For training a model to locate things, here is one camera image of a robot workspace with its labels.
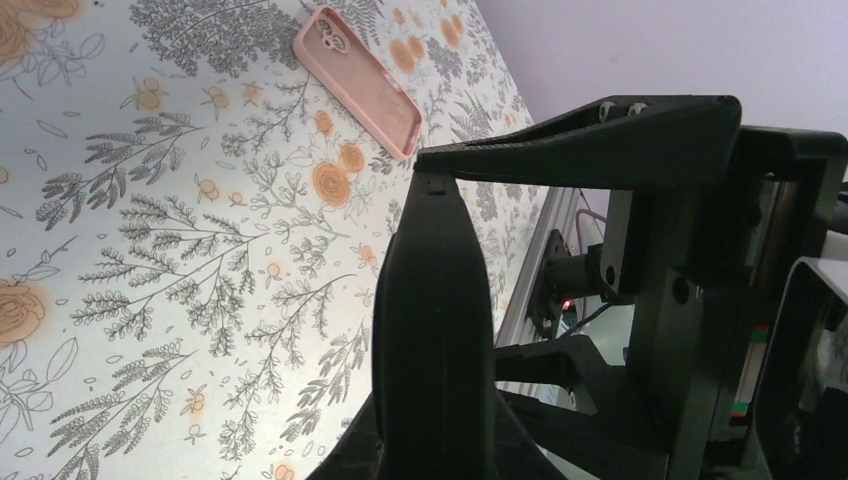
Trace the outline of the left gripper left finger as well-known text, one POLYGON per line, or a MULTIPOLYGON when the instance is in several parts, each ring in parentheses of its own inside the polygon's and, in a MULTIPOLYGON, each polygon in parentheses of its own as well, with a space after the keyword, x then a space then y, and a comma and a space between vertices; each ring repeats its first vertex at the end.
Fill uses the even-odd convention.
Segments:
POLYGON ((413 175, 374 320, 379 477, 495 478, 490 288, 453 177, 413 175))

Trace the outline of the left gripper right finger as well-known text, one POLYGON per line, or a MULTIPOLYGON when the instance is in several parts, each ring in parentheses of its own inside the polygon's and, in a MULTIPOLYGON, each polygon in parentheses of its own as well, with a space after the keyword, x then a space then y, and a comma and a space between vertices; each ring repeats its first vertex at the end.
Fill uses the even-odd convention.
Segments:
POLYGON ((733 96, 612 96, 510 134, 424 148, 414 169, 590 189, 710 185, 726 176, 741 113, 733 96))

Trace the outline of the pink phone case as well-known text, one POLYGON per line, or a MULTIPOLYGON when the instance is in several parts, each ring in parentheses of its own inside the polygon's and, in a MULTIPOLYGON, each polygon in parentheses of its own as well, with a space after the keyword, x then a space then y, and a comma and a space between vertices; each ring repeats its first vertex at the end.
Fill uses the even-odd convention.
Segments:
POLYGON ((340 13, 322 6, 293 40, 297 59, 392 158, 415 152, 423 116, 340 13))

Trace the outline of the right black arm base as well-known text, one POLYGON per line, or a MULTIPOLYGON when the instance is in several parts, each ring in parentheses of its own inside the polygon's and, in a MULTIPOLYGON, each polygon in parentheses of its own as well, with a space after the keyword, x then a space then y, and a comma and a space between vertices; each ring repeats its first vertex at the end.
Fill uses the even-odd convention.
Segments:
POLYGON ((551 230, 536 268, 526 310, 527 319, 542 339, 556 337, 563 308, 575 290, 580 269, 579 260, 572 256, 561 231, 551 230))

